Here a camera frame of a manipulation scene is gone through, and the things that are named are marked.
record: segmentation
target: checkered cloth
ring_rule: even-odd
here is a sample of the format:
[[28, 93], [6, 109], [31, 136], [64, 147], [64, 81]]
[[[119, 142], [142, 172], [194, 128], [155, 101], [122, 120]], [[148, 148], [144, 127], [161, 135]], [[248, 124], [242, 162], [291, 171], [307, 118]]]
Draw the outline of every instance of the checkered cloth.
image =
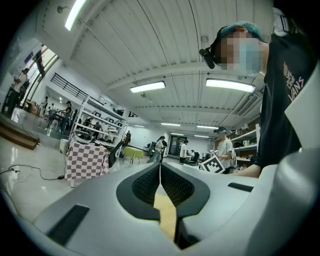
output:
[[71, 141], [65, 178], [91, 179], [109, 172], [108, 150], [104, 147]]

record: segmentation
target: stairs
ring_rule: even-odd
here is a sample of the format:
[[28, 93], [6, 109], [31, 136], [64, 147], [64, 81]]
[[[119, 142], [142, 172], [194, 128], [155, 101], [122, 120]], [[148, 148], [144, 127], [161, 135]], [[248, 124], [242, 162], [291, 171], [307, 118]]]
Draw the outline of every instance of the stairs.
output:
[[40, 142], [39, 138], [32, 133], [6, 122], [3, 118], [0, 119], [0, 136], [29, 150], [34, 150]]

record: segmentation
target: fluorescent light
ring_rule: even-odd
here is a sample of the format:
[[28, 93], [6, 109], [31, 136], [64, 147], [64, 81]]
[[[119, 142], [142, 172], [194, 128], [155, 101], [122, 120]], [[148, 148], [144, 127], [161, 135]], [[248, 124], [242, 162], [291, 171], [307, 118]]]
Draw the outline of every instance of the fluorescent light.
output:
[[196, 127], [198, 127], [198, 128], [207, 128], [207, 129], [219, 129], [219, 127], [202, 126], [202, 125], [197, 125]]
[[163, 89], [165, 87], [166, 87], [165, 83], [163, 81], [160, 81], [160, 82], [153, 82], [153, 83], [131, 87], [130, 91], [133, 93], [139, 93], [139, 92], [150, 91], [155, 89]]
[[194, 137], [209, 138], [209, 136], [194, 135]]
[[180, 124], [177, 124], [177, 123], [165, 123], [165, 122], [162, 122], [161, 124], [163, 126], [180, 126]]
[[236, 82], [236, 81], [219, 80], [219, 79], [207, 79], [205, 86], [228, 88], [228, 89], [245, 91], [248, 93], [253, 93], [254, 90], [256, 89], [256, 87], [251, 84]]
[[64, 25], [67, 30], [69, 30], [69, 31], [71, 30], [79, 12], [81, 11], [81, 8], [84, 6], [86, 1], [87, 0], [76, 0], [75, 1], [74, 5], [69, 13], [68, 18], [66, 19], [65, 25]]

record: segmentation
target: yellow table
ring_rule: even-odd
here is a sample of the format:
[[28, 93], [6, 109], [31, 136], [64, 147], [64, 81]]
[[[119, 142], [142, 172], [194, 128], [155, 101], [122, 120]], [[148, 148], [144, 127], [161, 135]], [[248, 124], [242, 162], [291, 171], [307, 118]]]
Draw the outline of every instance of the yellow table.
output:
[[123, 161], [125, 160], [126, 156], [130, 157], [130, 166], [132, 166], [132, 164], [134, 163], [134, 158], [138, 158], [139, 159], [139, 164], [140, 164], [140, 158], [144, 157], [144, 152], [141, 149], [137, 149], [134, 147], [129, 147], [126, 146], [123, 150], [123, 154], [124, 154], [124, 158]]

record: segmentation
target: face mask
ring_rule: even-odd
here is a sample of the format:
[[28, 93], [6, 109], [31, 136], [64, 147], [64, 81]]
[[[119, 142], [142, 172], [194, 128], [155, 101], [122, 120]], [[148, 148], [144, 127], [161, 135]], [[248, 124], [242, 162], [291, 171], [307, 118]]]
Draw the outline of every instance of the face mask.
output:
[[239, 39], [239, 64], [241, 71], [246, 71], [248, 76], [254, 76], [263, 68], [263, 54], [259, 55], [259, 43], [255, 38]]

